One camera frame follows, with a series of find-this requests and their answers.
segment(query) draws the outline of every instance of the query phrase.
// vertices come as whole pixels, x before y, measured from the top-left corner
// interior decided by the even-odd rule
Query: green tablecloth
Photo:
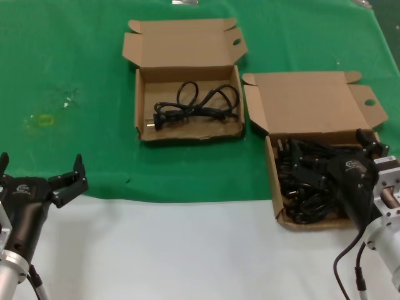
[[[121,56],[130,19],[235,17],[245,72],[358,70],[400,154],[399,73],[374,13],[351,0],[0,1],[1,147],[12,176],[52,176],[82,153],[89,195],[154,202],[267,199],[264,139],[147,147],[136,139],[134,72]]]

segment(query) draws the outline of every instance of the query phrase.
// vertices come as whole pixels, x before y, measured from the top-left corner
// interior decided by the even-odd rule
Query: white table surface
[[[81,196],[52,207],[33,263],[51,299],[344,299],[334,258],[355,230],[294,232],[271,201],[149,204]],[[356,250],[339,264],[352,299]],[[376,252],[362,257],[370,299],[400,299]],[[26,281],[16,300],[35,299]]]

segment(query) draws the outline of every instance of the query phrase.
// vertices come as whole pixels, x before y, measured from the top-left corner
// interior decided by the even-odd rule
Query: cardboard box
[[[183,21],[129,21],[134,33],[126,33],[122,55],[140,68],[136,70],[135,126],[143,141],[163,139],[212,139],[239,137],[244,133],[244,108],[238,68],[234,65],[248,49],[235,19]],[[239,119],[221,122],[209,117],[189,117],[185,122],[165,124],[156,131],[154,105],[176,102],[184,81],[199,85],[197,101],[222,84],[232,84],[240,93],[234,111]],[[234,103],[234,93],[224,89]],[[181,102],[189,103],[194,88],[185,87]],[[206,105],[226,109],[216,94]]]
[[[244,74],[250,119],[269,133],[266,159],[276,220],[295,229],[349,226],[349,219],[331,216],[299,225],[286,215],[276,172],[278,139],[313,139],[328,144],[358,144],[356,129],[372,128],[388,119],[369,86],[355,84],[359,72],[282,72]]]

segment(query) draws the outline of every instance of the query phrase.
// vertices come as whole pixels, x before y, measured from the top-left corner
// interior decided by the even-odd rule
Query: power cord
[[[372,211],[373,211],[374,198],[373,198],[372,193],[370,195],[370,198],[371,198],[371,202],[370,202],[369,209],[368,209],[368,214],[367,214],[369,217],[368,217],[367,220],[371,219],[371,214],[372,214]],[[341,260],[341,258],[343,256],[345,256],[359,242],[359,240],[362,238],[367,226],[368,226],[368,224],[365,224],[361,228],[361,230],[358,232],[358,234],[357,234],[356,238],[353,240],[353,242],[351,242],[351,244],[345,250],[343,250],[333,262],[333,273],[335,274],[336,281],[339,284],[339,287],[340,287],[344,297],[346,298],[346,300],[350,300],[350,297],[347,294],[347,292],[346,292],[346,290],[345,290],[345,288],[344,288],[344,286],[342,284],[342,281],[340,280],[339,273],[338,273],[338,262]],[[365,280],[363,278],[363,273],[361,271],[361,266],[360,266],[361,254],[363,253],[364,248],[365,248],[365,243],[363,243],[361,245],[361,247],[360,247],[360,249],[358,251],[358,254],[357,254],[357,259],[356,259],[356,283],[357,283],[357,289],[360,292],[361,299],[362,300],[367,300],[367,294],[366,294],[367,287],[366,287],[366,283],[365,283]]]
[[[360,293],[360,298],[361,300],[367,300],[367,285],[365,283],[365,279],[363,276],[363,270],[361,268],[361,255],[363,255],[363,251],[366,247],[366,243],[362,243],[361,247],[357,253],[357,259],[356,259],[356,284],[357,284],[357,289]]]
[[[36,272],[33,264],[29,267],[29,274],[26,276],[26,279],[31,284],[38,300],[49,300],[46,291],[43,288],[42,279]]]
[[[181,92],[188,84],[192,84],[195,87],[196,92],[194,93],[194,97],[189,104],[181,104]],[[224,88],[229,88],[234,91],[236,97],[234,103],[232,103],[226,96],[226,94],[222,91]],[[210,99],[217,93],[224,98],[228,108],[218,109],[213,107],[204,107],[208,103],[208,101],[210,101]],[[230,117],[238,118],[238,115],[234,114],[233,110],[239,105],[239,91],[231,84],[223,84],[216,89],[212,89],[199,104],[194,104],[198,96],[199,86],[197,83],[195,83],[194,81],[186,81],[182,83],[176,94],[176,103],[158,102],[156,103],[156,105],[154,105],[154,110],[156,111],[156,113],[153,114],[154,128],[156,130],[160,130],[164,123],[183,121],[184,119],[192,116],[211,117],[220,121],[223,121],[226,118]],[[163,111],[163,109],[166,107],[173,107],[178,109]]]

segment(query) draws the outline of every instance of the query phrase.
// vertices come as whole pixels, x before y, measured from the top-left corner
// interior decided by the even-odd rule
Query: box lid
[[[371,129],[388,119],[359,72],[243,74],[250,119],[269,134]]]
[[[248,51],[233,18],[128,24],[122,55],[139,67],[228,66]]]

